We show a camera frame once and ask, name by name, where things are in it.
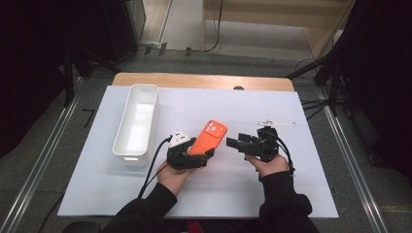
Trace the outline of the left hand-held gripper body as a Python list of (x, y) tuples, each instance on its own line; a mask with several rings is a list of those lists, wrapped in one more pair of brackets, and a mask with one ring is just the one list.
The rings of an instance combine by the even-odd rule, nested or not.
[(195, 158), (195, 155), (182, 154), (182, 145), (188, 139), (187, 134), (176, 131), (170, 139), (168, 150), (166, 153), (166, 160), (170, 167), (176, 170), (187, 170), (194, 168), (201, 168), (207, 165), (207, 161), (200, 161)]

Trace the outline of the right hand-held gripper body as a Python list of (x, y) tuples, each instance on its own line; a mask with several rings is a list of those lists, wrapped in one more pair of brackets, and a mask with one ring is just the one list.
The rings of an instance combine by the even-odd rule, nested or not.
[(269, 162), (282, 150), (289, 163), (292, 163), (291, 154), (284, 141), (279, 137), (272, 120), (259, 121), (257, 135), (252, 136), (251, 142), (241, 142), (240, 152), (258, 157), (263, 162)]

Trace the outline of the orange phone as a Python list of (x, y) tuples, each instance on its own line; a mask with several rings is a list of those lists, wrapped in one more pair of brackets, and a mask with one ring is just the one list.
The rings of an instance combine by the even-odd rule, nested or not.
[(216, 149), (227, 132), (227, 127), (216, 120), (209, 120), (200, 131), (195, 142), (189, 149), (190, 155), (205, 154), (210, 149)]

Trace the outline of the white plastic storage box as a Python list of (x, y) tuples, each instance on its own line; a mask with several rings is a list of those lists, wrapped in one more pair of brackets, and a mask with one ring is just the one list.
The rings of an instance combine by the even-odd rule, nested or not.
[(126, 166), (144, 167), (153, 158), (158, 87), (134, 84), (128, 91), (113, 153)]

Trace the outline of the person's right hand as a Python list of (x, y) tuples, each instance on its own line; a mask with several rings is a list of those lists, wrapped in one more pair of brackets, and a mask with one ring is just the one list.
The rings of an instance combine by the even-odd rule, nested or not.
[(256, 168), (262, 178), (271, 174), (289, 170), (289, 163), (287, 159), (279, 154), (275, 155), (269, 162), (263, 162), (251, 155), (246, 155), (245, 159)]

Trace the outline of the person's left hand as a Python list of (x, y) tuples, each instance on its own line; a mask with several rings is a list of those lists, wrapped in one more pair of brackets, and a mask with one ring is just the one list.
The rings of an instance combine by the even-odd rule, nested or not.
[(175, 196), (178, 196), (194, 169), (176, 170), (164, 160), (156, 172), (157, 181), (167, 187)]

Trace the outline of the white table board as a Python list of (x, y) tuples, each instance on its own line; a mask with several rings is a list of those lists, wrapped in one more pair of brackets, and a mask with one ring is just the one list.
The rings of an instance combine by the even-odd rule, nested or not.
[[(126, 167), (113, 153), (129, 89), (107, 87), (58, 213), (60, 216), (112, 216), (142, 191), (145, 168)], [(256, 134), (273, 122), (290, 151), (293, 184), (305, 194), (314, 217), (338, 215), (299, 97), (294, 91), (166, 88), (158, 92), (154, 148), (163, 159), (162, 140), (176, 130), (196, 136), (210, 119), (225, 124), (230, 138)], [(263, 203), (255, 168), (242, 153), (219, 145), (205, 168), (194, 172), (168, 213), (170, 218), (254, 218)]]

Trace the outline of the wooden table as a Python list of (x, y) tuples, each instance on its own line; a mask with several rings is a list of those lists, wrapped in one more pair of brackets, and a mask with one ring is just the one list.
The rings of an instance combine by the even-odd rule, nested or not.
[(170, 73), (118, 73), (112, 85), (131, 86), (137, 83), (177, 88), (234, 89), (240, 86), (245, 90), (294, 91), (292, 81), (287, 78)]

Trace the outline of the person's dark lap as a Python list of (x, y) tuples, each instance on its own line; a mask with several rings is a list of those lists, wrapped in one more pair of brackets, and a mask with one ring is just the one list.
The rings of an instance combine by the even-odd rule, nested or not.
[(257, 220), (242, 219), (184, 219), (177, 220), (181, 233), (261, 233)]

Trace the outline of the black metal stand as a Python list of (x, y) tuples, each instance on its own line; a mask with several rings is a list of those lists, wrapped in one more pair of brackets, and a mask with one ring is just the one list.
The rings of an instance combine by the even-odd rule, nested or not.
[(314, 78), (314, 84), (316, 86), (323, 86), (326, 83), (329, 83), (328, 98), (323, 100), (322, 103), (325, 106), (328, 106), (332, 114), (336, 117), (336, 106), (340, 102), (344, 103), (344, 100), (340, 101), (338, 99), (339, 84), (341, 80), (341, 66), (340, 63), (337, 62), (330, 54), (313, 60), (310, 64), (286, 75), (286, 78), (289, 80), (296, 79), (311, 70), (315, 70), (317, 67), (319, 67), (319, 70)]
[(104, 60), (102, 57), (82, 46), (67, 46), (64, 50), (64, 81), (65, 81), (65, 103), (64, 107), (68, 107), (74, 99), (74, 81), (73, 81), (73, 66), (77, 69), (82, 77), (90, 77), (93, 70), (88, 60), (94, 60), (98, 64), (106, 67), (114, 74), (121, 72), (121, 69)]

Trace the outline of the light wooden shelf unit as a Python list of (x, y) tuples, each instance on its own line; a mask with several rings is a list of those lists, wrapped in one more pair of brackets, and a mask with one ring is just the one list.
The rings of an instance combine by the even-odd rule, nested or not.
[(301, 27), (314, 58), (328, 53), (328, 46), (343, 29), (356, 0), (202, 0), (202, 36), (205, 22), (222, 21)]

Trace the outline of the black curtain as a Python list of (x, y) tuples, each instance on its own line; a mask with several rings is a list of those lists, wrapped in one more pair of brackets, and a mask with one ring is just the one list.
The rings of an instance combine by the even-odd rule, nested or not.
[(412, 185), (412, 0), (356, 0), (338, 53), (358, 127)]
[(48, 2), (0, 0), (0, 158), (64, 89), (60, 58)]

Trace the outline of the dark cabinet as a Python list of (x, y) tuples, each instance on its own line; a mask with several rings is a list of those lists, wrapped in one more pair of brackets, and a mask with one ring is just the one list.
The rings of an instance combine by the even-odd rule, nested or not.
[(106, 61), (121, 62), (138, 50), (146, 22), (143, 0), (70, 0), (74, 34)]

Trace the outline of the metal floor rail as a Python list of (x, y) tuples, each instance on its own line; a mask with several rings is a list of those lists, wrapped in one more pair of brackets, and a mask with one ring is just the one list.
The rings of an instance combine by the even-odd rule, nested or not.
[(17, 197), (9, 210), (4, 222), (0, 226), (0, 233), (15, 233), (17, 227), (40, 183), (43, 178), (49, 163), (52, 159), (53, 153), (60, 141), (60, 138), (72, 116), (74, 110), (76, 109), (80, 94), (85, 85), (85, 80), (82, 77), (78, 77), (75, 82), (75, 94), (73, 100), (70, 104), (65, 107), (59, 118), (54, 125), (52, 132), (45, 142), (36, 163), (31, 169), (24, 185), (17, 193)]
[(343, 131), (339, 118), (333, 114), (329, 105), (325, 106), (325, 113), (373, 233), (390, 233)]

